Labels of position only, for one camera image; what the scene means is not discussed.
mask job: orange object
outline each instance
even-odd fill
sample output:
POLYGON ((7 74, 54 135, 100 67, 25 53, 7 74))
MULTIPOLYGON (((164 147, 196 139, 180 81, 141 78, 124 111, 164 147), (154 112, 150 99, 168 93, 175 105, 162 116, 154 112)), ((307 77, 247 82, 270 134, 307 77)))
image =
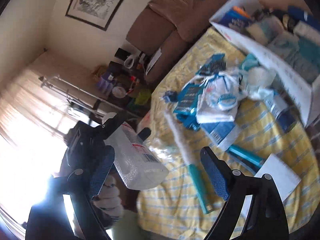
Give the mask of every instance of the orange object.
POLYGON ((242 10, 241 8, 237 7, 237 6, 233 6, 232 8, 234 11, 236 11, 237 13, 241 14, 244 17, 247 17, 249 19, 251 19, 250 15, 247 14, 244 10, 242 10))

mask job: screw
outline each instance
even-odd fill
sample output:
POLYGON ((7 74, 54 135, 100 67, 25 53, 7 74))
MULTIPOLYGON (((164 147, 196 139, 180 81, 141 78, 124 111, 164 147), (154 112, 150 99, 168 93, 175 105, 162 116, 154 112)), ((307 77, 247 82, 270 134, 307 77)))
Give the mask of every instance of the screw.
POLYGON ((232 174, 235 175, 235 176, 240 176, 240 175, 241 175, 241 171, 239 171, 239 170, 233 170, 233 171, 232 171, 232 174))
POLYGON ((76 175, 81 175, 83 173, 83 169, 76 169, 75 174, 76 175))
POLYGON ((264 177, 268 180, 272 179, 271 175, 270 174, 264 174, 264 177))

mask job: teal handle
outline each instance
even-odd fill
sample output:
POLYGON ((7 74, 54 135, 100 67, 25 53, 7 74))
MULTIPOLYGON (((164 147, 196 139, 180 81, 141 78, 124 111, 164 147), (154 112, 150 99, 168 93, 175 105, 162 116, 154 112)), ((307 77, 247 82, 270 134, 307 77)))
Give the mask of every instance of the teal handle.
POLYGON ((237 145, 231 145, 228 149, 230 152, 233 152, 234 154, 238 155, 241 158, 244 158, 245 160, 253 163, 256 165, 259 169, 262 167, 264 163, 264 159, 260 158, 259 156, 255 155, 253 152, 249 152, 237 145))
POLYGON ((188 171, 193 184, 195 185, 201 209, 204 214, 208 214, 212 211, 212 207, 207 200, 207 192, 201 178, 201 173, 199 172, 197 166, 195 166, 194 164, 188 165, 188 171))

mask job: picture frame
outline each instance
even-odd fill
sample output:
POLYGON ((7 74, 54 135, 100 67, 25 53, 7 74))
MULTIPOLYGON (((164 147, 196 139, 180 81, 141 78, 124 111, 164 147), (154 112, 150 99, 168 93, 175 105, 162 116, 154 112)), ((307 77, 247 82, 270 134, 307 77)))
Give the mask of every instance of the picture frame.
POLYGON ((123 0, 71 0, 66 17, 106 31, 122 2, 123 0))

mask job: white card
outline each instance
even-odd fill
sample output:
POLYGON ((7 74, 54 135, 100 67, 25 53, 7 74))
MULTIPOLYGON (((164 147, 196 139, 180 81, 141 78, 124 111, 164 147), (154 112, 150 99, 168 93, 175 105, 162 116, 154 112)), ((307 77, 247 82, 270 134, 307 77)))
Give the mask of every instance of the white card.
MULTIPOLYGON (((270 174, 277 186, 282 202, 291 194, 300 183, 301 179, 290 167, 276 155, 270 154, 255 177, 261 178, 263 174, 270 174)), ((241 215, 247 217, 252 196, 246 196, 241 210, 241 215)))

